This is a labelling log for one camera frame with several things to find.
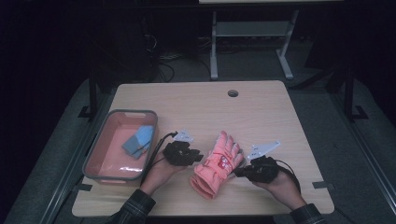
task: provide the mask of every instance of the table leg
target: table leg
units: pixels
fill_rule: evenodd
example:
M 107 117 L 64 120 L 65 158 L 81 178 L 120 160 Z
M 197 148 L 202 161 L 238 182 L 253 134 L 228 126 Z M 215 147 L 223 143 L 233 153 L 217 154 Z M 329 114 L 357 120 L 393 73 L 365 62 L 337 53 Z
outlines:
M 210 51 L 210 80 L 218 80 L 218 59 L 216 58 L 216 11 L 213 12 L 212 50 Z
M 282 66 L 283 73 L 287 79 L 293 79 L 293 73 L 290 70 L 288 61 L 286 60 L 286 51 L 289 46 L 289 42 L 291 39 L 291 35 L 293 34 L 294 25 L 297 21 L 299 10 L 294 10 L 293 14 L 291 15 L 290 23 L 288 25 L 288 29 L 285 34 L 285 43 L 283 44 L 281 49 L 276 50 L 277 58 L 279 59 L 280 65 Z

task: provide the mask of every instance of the person's left hand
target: person's left hand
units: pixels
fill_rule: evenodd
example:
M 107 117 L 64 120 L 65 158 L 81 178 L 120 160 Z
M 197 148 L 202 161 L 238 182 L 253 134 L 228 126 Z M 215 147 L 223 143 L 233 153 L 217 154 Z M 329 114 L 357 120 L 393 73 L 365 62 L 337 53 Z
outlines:
M 153 164 L 145 181 L 140 187 L 140 189 L 148 195 L 152 195 L 154 191 L 165 184 L 173 174 L 187 168 L 187 166 L 172 165 L 165 159 L 162 152 L 157 154 Z

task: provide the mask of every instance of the glove cuff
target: glove cuff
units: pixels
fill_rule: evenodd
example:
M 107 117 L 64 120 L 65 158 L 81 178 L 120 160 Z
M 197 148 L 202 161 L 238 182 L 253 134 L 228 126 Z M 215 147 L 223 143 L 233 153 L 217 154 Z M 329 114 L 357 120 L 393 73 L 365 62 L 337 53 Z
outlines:
M 202 164 L 194 168 L 195 175 L 190 178 L 190 184 L 199 194 L 206 199 L 214 199 L 219 191 L 219 186 L 224 181 L 210 167 Z

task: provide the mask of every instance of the white tag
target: white tag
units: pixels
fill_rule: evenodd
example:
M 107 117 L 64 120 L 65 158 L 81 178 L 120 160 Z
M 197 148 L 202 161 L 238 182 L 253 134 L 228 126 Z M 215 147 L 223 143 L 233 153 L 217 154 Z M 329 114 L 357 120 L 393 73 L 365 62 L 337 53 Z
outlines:
M 253 145 L 251 146 L 250 154 L 247 155 L 247 159 L 251 161 L 253 159 L 264 156 L 268 152 L 274 150 L 279 145 L 280 145 L 279 141 L 275 141 L 274 143 L 269 143 L 269 144 L 257 145 L 257 146 Z
M 194 139 L 189 135 L 187 130 L 183 129 L 180 132 L 177 132 L 177 135 L 174 137 L 175 141 L 179 142 L 193 142 Z

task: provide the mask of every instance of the round hole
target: round hole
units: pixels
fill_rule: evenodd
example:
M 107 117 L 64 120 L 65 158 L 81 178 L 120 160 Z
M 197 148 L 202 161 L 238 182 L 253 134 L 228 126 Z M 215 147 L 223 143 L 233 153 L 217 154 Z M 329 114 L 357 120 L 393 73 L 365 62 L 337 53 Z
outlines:
M 237 97 L 238 94 L 239 94 L 238 91 L 235 91 L 235 90 L 228 91 L 228 95 L 231 97 Z

